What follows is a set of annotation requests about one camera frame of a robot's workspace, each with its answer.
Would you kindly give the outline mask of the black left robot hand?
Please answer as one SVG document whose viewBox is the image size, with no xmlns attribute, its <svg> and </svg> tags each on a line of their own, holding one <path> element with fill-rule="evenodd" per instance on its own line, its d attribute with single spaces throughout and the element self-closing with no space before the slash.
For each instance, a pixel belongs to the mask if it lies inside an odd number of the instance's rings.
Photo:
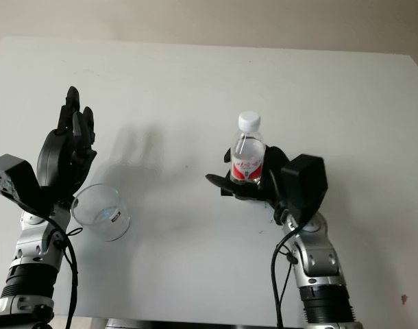
<svg viewBox="0 0 418 329">
<path fill-rule="evenodd" d="M 53 204 L 71 207 L 97 155 L 94 141 L 93 111 L 89 107 L 80 110 L 79 92 L 72 86 L 57 128 L 47 135 L 37 162 L 38 183 Z"/>
</svg>

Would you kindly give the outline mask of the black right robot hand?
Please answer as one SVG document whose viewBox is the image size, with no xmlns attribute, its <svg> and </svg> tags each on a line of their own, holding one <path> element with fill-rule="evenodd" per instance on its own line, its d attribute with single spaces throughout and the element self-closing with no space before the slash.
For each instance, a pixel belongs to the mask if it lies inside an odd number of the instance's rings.
<svg viewBox="0 0 418 329">
<path fill-rule="evenodd" d="M 241 200 L 256 200 L 269 203 L 273 208 L 287 208 L 281 169 L 289 162 L 286 154 L 276 146 L 266 146 L 260 182 L 235 183 L 230 172 L 225 177 L 207 174 L 206 179 L 221 189 L 222 196 L 233 196 Z"/>
</svg>

